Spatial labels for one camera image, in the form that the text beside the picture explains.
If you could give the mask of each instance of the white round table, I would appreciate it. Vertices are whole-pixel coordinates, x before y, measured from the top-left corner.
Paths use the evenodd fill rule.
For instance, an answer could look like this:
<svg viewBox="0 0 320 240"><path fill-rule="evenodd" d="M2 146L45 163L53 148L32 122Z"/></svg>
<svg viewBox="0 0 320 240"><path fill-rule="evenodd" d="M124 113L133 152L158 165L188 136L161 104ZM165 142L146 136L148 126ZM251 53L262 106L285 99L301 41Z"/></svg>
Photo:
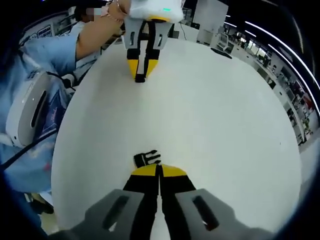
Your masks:
<svg viewBox="0 0 320 240"><path fill-rule="evenodd" d="M156 149L241 223L279 230L297 207L301 163L289 118L263 78L235 57L169 39L147 82L135 83L126 53L123 45L105 51L63 118L52 165L58 225L81 222L124 187L134 155ZM164 225L156 219L152 232Z"/></svg>

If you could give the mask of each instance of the ceiling light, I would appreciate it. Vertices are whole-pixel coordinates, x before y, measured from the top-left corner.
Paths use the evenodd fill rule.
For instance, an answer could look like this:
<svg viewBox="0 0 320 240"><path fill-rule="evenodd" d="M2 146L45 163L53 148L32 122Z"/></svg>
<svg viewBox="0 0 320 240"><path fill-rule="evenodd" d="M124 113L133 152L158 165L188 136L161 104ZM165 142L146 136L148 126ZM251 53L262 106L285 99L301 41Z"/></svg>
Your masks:
<svg viewBox="0 0 320 240"><path fill-rule="evenodd" d="M257 37L256 35L254 35L253 33L251 33L251 32L249 32L249 31L247 31L247 30L244 30L246 33L248 33L248 34L251 34L252 36L254 36L255 38Z"/></svg>
<svg viewBox="0 0 320 240"><path fill-rule="evenodd" d="M302 80L303 84L305 85L306 89L308 90L308 93L310 94L312 101L314 103L314 106L316 108L316 111L318 112L318 115L320 115L320 110L318 108L317 102L315 100L315 97L312 95L310 88L308 87L306 81L304 80L304 78L301 76L301 74L298 72L298 70L292 65L292 63L286 59L286 57L279 52L277 49L275 49L273 46L271 46L270 44L268 44L270 48L272 48L277 54L279 54L279 56L281 56L289 65L290 67L295 71L295 73L299 76L299 78Z"/></svg>
<svg viewBox="0 0 320 240"><path fill-rule="evenodd" d="M228 22L226 22L226 21L225 21L224 23L225 23L225 24L228 24L228 25L230 25L230 26L232 26L232 27L235 27L235 28L237 27L236 25L233 25L233 24L228 23Z"/></svg>
<svg viewBox="0 0 320 240"><path fill-rule="evenodd" d="M270 32L264 30L263 28L252 24L251 22L246 21L246 24L249 24L263 32L265 32L266 34L268 34L269 36L273 37L275 40L277 40L279 43L281 43L283 46L285 46L286 49L288 49L298 60L299 62L304 66L304 68L307 70L307 72L309 73L309 75L312 77L313 81L315 82L315 84L317 85L317 87L320 89L319 83L317 82L315 76L312 74L312 72L310 71L310 69L308 68L308 66L304 63L304 61L298 56L298 54L296 54L287 44L285 44L283 41L281 41L279 38L277 38L275 35L271 34Z"/></svg>

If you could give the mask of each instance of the light blue uniform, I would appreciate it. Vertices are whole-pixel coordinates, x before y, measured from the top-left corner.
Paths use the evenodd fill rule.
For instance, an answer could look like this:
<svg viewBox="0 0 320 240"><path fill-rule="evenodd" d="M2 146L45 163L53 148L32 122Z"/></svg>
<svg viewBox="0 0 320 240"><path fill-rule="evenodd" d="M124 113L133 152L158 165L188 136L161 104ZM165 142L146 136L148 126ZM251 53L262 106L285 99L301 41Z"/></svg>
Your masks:
<svg viewBox="0 0 320 240"><path fill-rule="evenodd" d="M76 68L77 35L32 39L20 49L38 63L44 71L60 76ZM4 75L0 75L0 133L6 132L6 121L10 107L21 84L35 70L29 62L16 55ZM35 139L60 126L71 96L65 92L61 80L51 79L51 88L43 107ZM14 162L5 176L12 189L22 193L40 193L51 189L51 165L57 134L39 143ZM21 148L0 143L0 162L4 163Z"/></svg>

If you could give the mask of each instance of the white robot device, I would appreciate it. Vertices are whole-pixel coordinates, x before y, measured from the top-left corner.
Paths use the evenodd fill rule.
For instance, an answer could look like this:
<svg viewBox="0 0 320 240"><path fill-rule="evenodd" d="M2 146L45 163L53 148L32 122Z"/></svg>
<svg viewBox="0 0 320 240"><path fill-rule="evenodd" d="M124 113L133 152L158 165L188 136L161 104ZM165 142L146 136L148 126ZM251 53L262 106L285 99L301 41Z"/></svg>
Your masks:
<svg viewBox="0 0 320 240"><path fill-rule="evenodd" d="M0 133L0 144L24 148L33 142L49 88L50 77L45 71L29 74L13 100L6 119L6 133Z"/></svg>
<svg viewBox="0 0 320 240"><path fill-rule="evenodd" d="M124 20L124 45L132 77L136 83L144 83L156 67L167 42L168 33L174 23L184 18L184 0L132 0L130 13ZM143 28L148 24L147 39L143 39ZM140 41L148 40L145 51L143 74L138 73Z"/></svg>

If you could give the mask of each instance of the person's arm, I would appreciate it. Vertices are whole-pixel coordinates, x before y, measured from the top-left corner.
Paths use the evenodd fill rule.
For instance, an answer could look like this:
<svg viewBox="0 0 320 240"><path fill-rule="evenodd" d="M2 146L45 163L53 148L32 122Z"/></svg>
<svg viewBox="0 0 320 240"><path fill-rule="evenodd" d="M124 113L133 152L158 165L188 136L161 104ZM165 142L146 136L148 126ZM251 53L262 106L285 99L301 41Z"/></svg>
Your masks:
<svg viewBox="0 0 320 240"><path fill-rule="evenodd" d="M131 0L118 0L121 9L128 13L130 10ZM123 20L125 15L119 10L116 2L109 6L109 14ZM109 16L95 18L94 21L88 22L80 32L75 49L76 60L80 60L91 53L98 51L100 47L120 29L122 23L117 22Z"/></svg>

